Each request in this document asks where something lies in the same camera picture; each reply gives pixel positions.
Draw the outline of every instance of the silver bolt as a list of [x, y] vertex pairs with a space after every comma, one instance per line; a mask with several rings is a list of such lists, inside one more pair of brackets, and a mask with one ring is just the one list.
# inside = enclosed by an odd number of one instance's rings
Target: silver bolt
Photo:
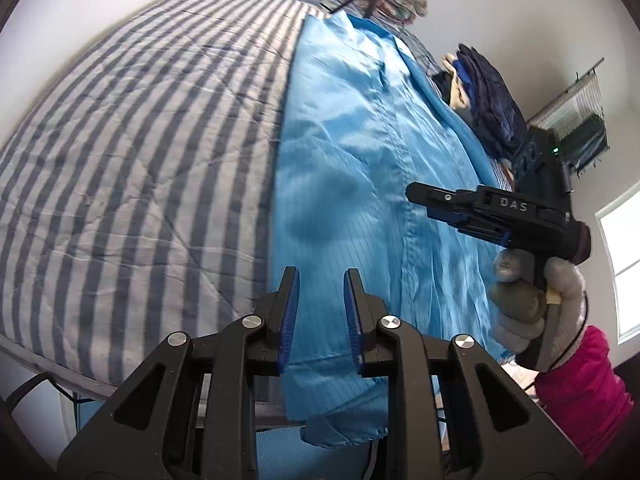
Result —
[[187, 342], [187, 335], [184, 332], [174, 332], [172, 334], [169, 334], [169, 337], [166, 339], [166, 341], [171, 346], [181, 346]]
[[475, 344], [474, 339], [466, 334], [457, 335], [453, 341], [455, 341], [456, 345], [460, 348], [471, 348]]
[[256, 328], [262, 324], [262, 319], [259, 316], [247, 316], [242, 320], [242, 326], [245, 328]]
[[400, 320], [396, 316], [385, 316], [380, 320], [380, 325], [393, 330], [400, 326]]

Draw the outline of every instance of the gloved hand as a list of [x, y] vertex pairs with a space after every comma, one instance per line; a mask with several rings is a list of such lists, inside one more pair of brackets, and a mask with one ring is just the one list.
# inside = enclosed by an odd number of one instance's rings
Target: gloved hand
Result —
[[[533, 281], [533, 255], [521, 250], [504, 250], [494, 262], [497, 283], [489, 289], [489, 298], [497, 305], [494, 337], [505, 348], [519, 354], [545, 329], [539, 319], [545, 293], [537, 290]], [[558, 368], [577, 351], [584, 335], [584, 278], [574, 264], [560, 258], [549, 258], [544, 274], [547, 285], [561, 297], [558, 332], [554, 338], [549, 363], [564, 356], [553, 366]]]

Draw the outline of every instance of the window frame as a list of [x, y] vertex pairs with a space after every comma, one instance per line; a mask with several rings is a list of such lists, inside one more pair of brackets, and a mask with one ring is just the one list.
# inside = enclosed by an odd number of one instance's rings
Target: window frame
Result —
[[626, 332], [623, 332], [623, 333], [620, 332], [620, 307], [618, 305], [618, 284], [616, 283], [616, 278], [626, 270], [629, 270], [636, 265], [640, 265], [640, 255], [638, 256], [638, 259], [634, 263], [620, 270], [620, 272], [616, 273], [615, 270], [613, 269], [613, 261], [611, 259], [611, 254], [609, 252], [609, 243], [607, 242], [607, 235], [604, 231], [604, 228], [602, 227], [602, 219], [605, 216], [607, 216], [609, 213], [615, 211], [617, 208], [622, 206], [623, 203], [625, 203], [627, 200], [629, 200], [631, 197], [635, 196], [638, 193], [640, 193], [640, 182], [636, 182], [635, 184], [633, 184], [633, 186], [631, 186], [624, 193], [622, 193], [617, 199], [615, 199], [613, 202], [610, 202], [609, 204], [604, 206], [602, 209], [600, 209], [596, 213], [598, 228], [600, 230], [600, 235], [602, 236], [602, 240], [604, 241], [605, 252], [607, 253], [607, 263], [609, 264], [611, 281], [613, 282], [613, 293], [614, 293], [614, 299], [616, 303], [616, 327], [618, 330], [619, 345], [626, 341], [629, 341], [630, 339], [640, 334], [640, 323], [635, 327], [627, 330]]

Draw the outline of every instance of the window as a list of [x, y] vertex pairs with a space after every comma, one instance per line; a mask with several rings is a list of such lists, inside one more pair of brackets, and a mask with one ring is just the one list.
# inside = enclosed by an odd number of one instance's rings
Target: window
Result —
[[614, 275], [621, 343], [640, 332], [640, 183], [596, 216]]

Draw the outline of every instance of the blue gripper pad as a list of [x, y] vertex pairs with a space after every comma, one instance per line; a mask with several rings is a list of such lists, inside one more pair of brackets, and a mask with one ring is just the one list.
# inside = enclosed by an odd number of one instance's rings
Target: blue gripper pad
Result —
[[289, 295], [285, 303], [282, 323], [280, 325], [280, 351], [278, 352], [278, 372], [283, 373], [289, 364], [291, 355], [291, 343], [293, 341], [293, 329], [296, 325], [298, 313], [298, 298], [300, 297], [300, 273], [293, 267], [293, 279], [289, 287]]
[[344, 273], [344, 309], [347, 315], [349, 328], [349, 342], [351, 344], [351, 357], [358, 373], [362, 368], [362, 327], [360, 317], [356, 309], [356, 301], [353, 295], [353, 287], [348, 272]]

